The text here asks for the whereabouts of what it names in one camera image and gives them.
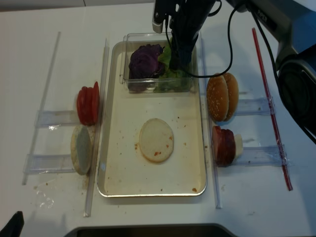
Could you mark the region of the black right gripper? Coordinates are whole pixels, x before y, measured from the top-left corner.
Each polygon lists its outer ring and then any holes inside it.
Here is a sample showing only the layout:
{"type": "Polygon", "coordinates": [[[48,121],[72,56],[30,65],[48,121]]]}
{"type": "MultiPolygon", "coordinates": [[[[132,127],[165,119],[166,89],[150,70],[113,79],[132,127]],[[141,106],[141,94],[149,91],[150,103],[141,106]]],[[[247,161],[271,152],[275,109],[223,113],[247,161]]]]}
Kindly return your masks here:
{"type": "Polygon", "coordinates": [[[192,61],[192,51],[205,20],[215,15],[214,0],[171,0],[171,10],[166,14],[165,29],[171,29],[168,44],[171,50],[169,68],[187,70],[192,61]]]}

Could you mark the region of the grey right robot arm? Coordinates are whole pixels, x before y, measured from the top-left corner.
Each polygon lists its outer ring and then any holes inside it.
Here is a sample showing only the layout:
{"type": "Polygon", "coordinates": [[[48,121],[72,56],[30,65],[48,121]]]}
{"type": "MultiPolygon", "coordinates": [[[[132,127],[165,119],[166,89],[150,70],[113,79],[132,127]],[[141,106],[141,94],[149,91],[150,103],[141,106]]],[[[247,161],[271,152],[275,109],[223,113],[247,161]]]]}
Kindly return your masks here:
{"type": "MultiPolygon", "coordinates": [[[[153,29],[171,29],[170,67],[186,70],[198,33],[215,15],[212,0],[157,0],[153,29]]],[[[293,0],[232,0],[233,12],[249,11],[259,31],[278,41],[272,68],[283,105],[297,125],[316,139],[316,13],[293,0]]]]}

